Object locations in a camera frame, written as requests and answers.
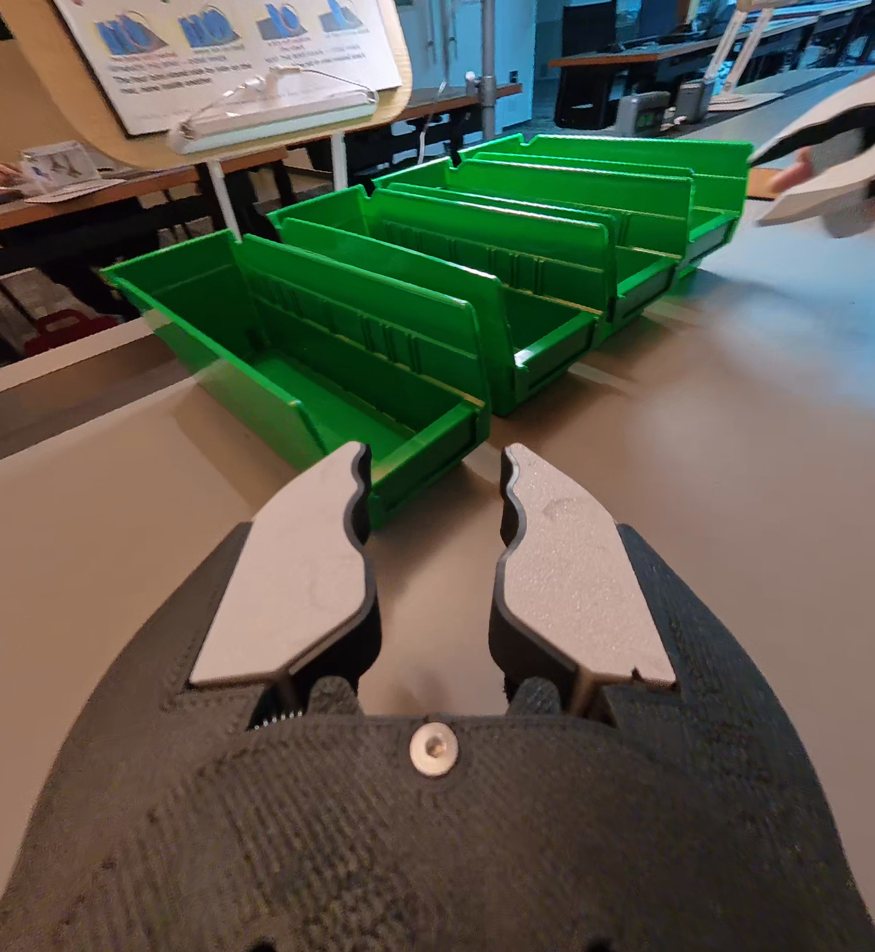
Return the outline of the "printed instruction sheet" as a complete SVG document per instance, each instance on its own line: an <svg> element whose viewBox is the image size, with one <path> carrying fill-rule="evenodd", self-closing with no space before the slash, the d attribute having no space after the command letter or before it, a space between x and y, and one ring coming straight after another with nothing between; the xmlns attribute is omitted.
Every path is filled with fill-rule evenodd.
<svg viewBox="0 0 875 952"><path fill-rule="evenodd" d="M279 105L401 85L378 2L57 1L130 137L168 131L250 84Z"/></svg>

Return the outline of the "light grey desk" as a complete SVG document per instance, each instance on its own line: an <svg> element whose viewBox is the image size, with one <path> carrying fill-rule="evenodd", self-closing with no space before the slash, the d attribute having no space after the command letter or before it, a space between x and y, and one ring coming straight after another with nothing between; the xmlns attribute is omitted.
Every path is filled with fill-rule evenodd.
<svg viewBox="0 0 875 952"><path fill-rule="evenodd" d="M875 920L875 229L755 223L505 419L369 543L372 716L500 715L500 456L634 528L760 668ZM142 326L0 369L0 898L79 713L131 638L295 475Z"/></svg>

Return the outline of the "long wooden table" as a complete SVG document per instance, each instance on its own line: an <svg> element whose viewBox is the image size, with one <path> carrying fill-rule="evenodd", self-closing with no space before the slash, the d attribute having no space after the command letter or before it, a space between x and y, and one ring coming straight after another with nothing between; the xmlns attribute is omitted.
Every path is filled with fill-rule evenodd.
<svg viewBox="0 0 875 952"><path fill-rule="evenodd" d="M446 89L442 95L438 95L435 89L420 89L412 92L408 105L398 114L396 121L411 122L426 118L432 113L475 109L478 105L478 94L467 95L464 88ZM74 196L56 202L30 203L25 200L10 202L0 205L0 232L122 200L160 193L172 187L197 184L199 180L197 168L187 166L163 172L139 174L87 195Z"/></svg>

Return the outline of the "wooden clipboard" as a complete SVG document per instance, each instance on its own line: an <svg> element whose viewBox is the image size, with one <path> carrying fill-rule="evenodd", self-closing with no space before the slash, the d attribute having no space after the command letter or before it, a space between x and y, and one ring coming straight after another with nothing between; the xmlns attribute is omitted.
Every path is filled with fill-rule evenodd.
<svg viewBox="0 0 875 952"><path fill-rule="evenodd" d="M323 138L331 139L333 147L342 146L346 133L396 121L412 92L411 60L395 4L378 2L378 7L400 82L396 89L380 94L373 113L350 120L319 121L298 130L259 139L245 138L236 144L184 155L166 144L165 134L127 137L52 2L2 1L0 16L39 88L73 129L75 137L124 165L161 172L213 160L263 157L267 152L296 149Z"/></svg>

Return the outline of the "grey equipment box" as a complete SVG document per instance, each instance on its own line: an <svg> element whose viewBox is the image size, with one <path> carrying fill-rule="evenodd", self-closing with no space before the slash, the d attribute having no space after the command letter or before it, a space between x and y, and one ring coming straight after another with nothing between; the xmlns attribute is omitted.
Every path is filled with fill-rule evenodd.
<svg viewBox="0 0 875 952"><path fill-rule="evenodd" d="M651 138L661 134L670 93L666 90L632 93L619 100L613 133L624 138Z"/></svg>

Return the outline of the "green plastic bin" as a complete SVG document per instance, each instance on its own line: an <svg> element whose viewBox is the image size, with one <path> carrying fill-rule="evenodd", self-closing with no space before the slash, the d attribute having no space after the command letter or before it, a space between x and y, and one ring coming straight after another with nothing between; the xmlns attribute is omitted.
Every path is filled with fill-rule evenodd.
<svg viewBox="0 0 875 952"><path fill-rule="evenodd" d="M621 244L678 255L691 270L734 236L752 150L741 141L515 134L462 149L459 160L558 170L554 184L521 185L517 197L624 213Z"/></svg>
<svg viewBox="0 0 875 952"><path fill-rule="evenodd" d="M468 303L501 417L590 349L615 291L600 225L361 186L267 218L283 244Z"/></svg>
<svg viewBox="0 0 875 952"><path fill-rule="evenodd" d="M684 168L630 172L483 152L458 166L433 161L381 175L373 187L605 227L616 285L608 317L616 327L669 290L689 250L694 181Z"/></svg>
<svg viewBox="0 0 875 952"><path fill-rule="evenodd" d="M369 446L371 527L484 443L474 307L258 236L221 231L103 271L195 380L296 470Z"/></svg>

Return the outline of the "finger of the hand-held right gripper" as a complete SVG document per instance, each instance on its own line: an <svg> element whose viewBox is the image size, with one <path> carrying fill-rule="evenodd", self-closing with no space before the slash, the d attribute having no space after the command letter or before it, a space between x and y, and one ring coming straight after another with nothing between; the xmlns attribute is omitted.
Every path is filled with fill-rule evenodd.
<svg viewBox="0 0 875 952"><path fill-rule="evenodd" d="M864 129L875 130L875 71L801 114L756 149L749 158L749 166L760 166L838 135Z"/></svg>
<svg viewBox="0 0 875 952"><path fill-rule="evenodd" d="M843 194L862 178L875 178L875 148L775 196L757 224L768 228L818 218L825 200Z"/></svg>

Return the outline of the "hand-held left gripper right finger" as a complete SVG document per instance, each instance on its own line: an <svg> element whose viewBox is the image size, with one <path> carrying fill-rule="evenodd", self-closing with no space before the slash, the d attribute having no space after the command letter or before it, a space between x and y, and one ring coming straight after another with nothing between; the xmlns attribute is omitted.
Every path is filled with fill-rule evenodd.
<svg viewBox="0 0 875 952"><path fill-rule="evenodd" d="M491 603L490 652L506 684L539 678L558 692L677 674L620 525L582 485L522 444L501 453L505 548Z"/></svg>

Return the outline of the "red plastic container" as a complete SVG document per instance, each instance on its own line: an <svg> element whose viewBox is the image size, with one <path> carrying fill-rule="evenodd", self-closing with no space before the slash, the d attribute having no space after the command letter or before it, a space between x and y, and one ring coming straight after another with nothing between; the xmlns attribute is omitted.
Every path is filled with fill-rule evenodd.
<svg viewBox="0 0 875 952"><path fill-rule="evenodd" d="M63 308L39 318L36 334L24 344L24 355L32 357L56 350L119 325L115 316L89 316L74 308Z"/></svg>

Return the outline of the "metal stand pole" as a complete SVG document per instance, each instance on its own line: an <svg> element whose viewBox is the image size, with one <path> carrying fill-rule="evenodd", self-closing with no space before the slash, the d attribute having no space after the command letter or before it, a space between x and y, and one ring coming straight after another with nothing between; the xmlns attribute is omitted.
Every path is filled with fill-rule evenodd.
<svg viewBox="0 0 875 952"><path fill-rule="evenodd" d="M465 92L477 99L481 141L497 133L496 2L460 2L456 37Z"/></svg>

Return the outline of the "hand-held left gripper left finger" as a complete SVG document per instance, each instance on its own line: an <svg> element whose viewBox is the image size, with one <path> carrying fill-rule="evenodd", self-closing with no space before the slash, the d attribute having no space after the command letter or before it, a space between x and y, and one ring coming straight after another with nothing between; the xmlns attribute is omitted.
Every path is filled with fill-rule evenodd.
<svg viewBox="0 0 875 952"><path fill-rule="evenodd" d="M255 515L189 683L271 684L308 692L319 678L354 689L382 642L370 534L371 447L350 441Z"/></svg>

